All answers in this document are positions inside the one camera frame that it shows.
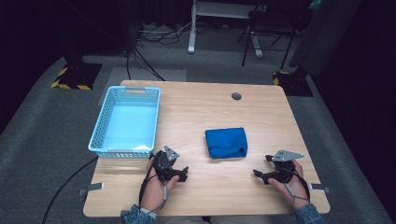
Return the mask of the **grey table bracket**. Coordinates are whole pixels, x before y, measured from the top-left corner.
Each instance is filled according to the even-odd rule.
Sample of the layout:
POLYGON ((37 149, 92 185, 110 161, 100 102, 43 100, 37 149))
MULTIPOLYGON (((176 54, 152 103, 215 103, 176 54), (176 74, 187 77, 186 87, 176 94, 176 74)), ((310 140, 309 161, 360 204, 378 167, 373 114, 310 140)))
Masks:
POLYGON ((326 194, 329 194, 329 193, 330 193, 330 189, 329 189, 329 188, 324 187, 323 185, 318 184, 318 183, 309 183, 309 184, 308 184, 308 187, 309 187, 309 189, 311 189, 311 190, 322 191, 322 192, 324 192, 324 193, 326 193, 326 194))
POLYGON ((88 185, 85 189, 80 189, 80 190, 78 191, 78 195, 79 195, 80 197, 82 197, 82 196, 87 196, 89 191, 102 189, 103 186, 104 186, 103 183, 90 184, 90 185, 88 185))

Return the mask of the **person's left hand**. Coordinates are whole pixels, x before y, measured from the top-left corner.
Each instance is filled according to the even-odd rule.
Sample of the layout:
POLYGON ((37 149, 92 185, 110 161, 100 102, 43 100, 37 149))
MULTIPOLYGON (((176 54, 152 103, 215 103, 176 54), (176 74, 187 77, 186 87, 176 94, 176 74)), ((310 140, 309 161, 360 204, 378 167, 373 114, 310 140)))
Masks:
POLYGON ((173 187, 177 184, 179 176, 173 176, 166 184, 164 184, 158 176, 156 171, 151 167, 153 158, 151 158, 147 165, 148 170, 148 182, 146 184, 142 200, 140 203, 141 207, 145 207, 148 210, 159 211, 163 206, 164 195, 169 195, 173 187))

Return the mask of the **striped black stand base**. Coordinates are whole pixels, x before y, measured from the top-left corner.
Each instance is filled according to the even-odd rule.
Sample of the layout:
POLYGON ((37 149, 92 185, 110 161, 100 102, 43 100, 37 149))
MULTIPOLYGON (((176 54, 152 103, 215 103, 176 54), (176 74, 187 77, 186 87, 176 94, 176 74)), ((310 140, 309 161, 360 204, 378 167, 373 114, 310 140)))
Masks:
POLYGON ((273 73, 273 81, 276 86, 283 89, 287 96, 313 97, 305 78, 298 78, 290 72, 275 71, 273 73))
POLYGON ((94 81, 101 68, 102 65, 100 63, 84 63, 80 67, 72 67, 66 64, 51 84, 51 87, 90 91, 93 89, 94 81))

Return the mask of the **person's right hand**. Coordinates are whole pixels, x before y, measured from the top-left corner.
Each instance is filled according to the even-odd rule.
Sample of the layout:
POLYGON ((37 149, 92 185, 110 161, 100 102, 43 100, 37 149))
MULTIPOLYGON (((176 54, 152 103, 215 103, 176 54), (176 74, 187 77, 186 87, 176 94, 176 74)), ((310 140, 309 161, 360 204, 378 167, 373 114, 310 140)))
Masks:
POLYGON ((301 181, 304 177, 303 168, 297 161, 294 161, 293 164, 296 174, 288 184, 280 183, 273 178, 269 178, 268 181, 282 195, 286 203, 295 210, 310 203, 310 200, 301 181))

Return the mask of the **light blue plastic basket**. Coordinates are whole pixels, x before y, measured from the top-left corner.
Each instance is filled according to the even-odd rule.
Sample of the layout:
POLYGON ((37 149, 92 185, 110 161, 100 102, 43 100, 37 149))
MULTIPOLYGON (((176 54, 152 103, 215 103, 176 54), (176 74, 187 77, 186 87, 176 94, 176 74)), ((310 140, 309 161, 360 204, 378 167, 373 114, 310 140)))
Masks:
POLYGON ((88 149, 102 158, 148 158, 154 149, 161 90, 107 89, 88 149))

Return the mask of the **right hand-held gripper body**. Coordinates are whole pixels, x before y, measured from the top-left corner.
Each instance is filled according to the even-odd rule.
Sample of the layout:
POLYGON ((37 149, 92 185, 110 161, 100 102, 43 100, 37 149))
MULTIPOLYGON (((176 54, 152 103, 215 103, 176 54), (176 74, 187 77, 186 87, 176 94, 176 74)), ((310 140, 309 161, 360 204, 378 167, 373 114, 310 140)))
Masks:
POLYGON ((302 158, 304 155, 301 153, 291 152, 280 149, 273 157, 272 162, 275 166, 275 171, 272 173, 263 174, 264 184, 268 185, 269 178, 273 178, 280 183, 288 183, 295 171, 295 165, 293 161, 302 158))

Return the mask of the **grey panel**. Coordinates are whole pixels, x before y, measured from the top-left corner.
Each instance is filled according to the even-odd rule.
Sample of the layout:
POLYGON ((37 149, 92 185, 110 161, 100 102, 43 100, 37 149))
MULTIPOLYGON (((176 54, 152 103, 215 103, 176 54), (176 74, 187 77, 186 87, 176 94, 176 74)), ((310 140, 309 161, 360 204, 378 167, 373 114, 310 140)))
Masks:
POLYGON ((319 76, 332 57, 362 0, 321 0, 289 62, 294 77, 319 76))

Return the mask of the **white desk frame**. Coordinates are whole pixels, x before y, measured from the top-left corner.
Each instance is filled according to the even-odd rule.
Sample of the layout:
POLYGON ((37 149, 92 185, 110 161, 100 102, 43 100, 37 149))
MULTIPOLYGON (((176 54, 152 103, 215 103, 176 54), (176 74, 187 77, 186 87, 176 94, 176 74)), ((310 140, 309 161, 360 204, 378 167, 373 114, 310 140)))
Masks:
POLYGON ((196 22, 199 16, 246 20, 249 11, 253 8, 254 6, 251 5, 193 0, 191 7, 191 31, 187 52, 189 54, 195 52, 196 22))

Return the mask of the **blue cloth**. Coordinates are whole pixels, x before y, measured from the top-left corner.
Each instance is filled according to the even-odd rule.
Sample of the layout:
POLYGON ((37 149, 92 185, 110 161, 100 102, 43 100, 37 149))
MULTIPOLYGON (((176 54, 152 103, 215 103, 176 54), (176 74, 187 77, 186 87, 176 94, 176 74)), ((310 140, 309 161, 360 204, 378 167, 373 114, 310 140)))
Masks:
POLYGON ((205 131, 209 156, 212 159, 245 158, 248 141, 245 129, 226 128, 205 131))

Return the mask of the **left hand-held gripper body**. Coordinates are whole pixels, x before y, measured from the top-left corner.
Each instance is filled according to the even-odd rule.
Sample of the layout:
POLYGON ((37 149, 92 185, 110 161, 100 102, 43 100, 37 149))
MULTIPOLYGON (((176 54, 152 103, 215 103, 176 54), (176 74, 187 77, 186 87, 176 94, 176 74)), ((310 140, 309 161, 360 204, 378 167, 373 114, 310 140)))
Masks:
POLYGON ((178 157, 179 154, 168 146, 154 155, 153 167, 162 182, 169 181, 173 176, 179 175, 179 171, 173 169, 178 157))

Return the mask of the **black chair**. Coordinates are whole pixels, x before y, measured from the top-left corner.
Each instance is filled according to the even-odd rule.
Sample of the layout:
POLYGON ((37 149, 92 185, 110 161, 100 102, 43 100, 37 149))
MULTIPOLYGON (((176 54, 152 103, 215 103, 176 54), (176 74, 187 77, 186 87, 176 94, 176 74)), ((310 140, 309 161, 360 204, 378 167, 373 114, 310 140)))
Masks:
POLYGON ((259 50, 261 47, 255 41, 255 37, 264 35, 276 35, 272 46, 282 37, 289 36, 290 40, 285 49, 284 57, 280 68, 284 67, 287 57, 289 56, 290 47, 296 34, 297 15, 285 7, 275 5, 258 4, 247 14, 247 26, 240 35, 247 38, 244 49, 242 66, 246 63, 248 51, 250 49, 259 50))

